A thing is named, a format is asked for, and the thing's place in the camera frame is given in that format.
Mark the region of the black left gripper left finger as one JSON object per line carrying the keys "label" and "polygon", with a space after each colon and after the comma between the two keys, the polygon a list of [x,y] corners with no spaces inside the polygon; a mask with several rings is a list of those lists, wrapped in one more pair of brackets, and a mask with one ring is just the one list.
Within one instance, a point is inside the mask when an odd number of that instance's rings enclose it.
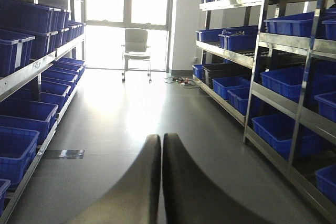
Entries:
{"label": "black left gripper left finger", "polygon": [[157,223],[161,187],[161,141],[146,137],[118,182],[67,223]]}

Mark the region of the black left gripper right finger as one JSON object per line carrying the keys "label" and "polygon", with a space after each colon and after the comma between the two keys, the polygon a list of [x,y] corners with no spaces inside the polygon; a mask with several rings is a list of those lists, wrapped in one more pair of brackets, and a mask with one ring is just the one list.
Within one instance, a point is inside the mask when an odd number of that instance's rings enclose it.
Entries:
{"label": "black left gripper right finger", "polygon": [[168,223],[267,223],[223,192],[176,133],[163,138],[162,182]]}

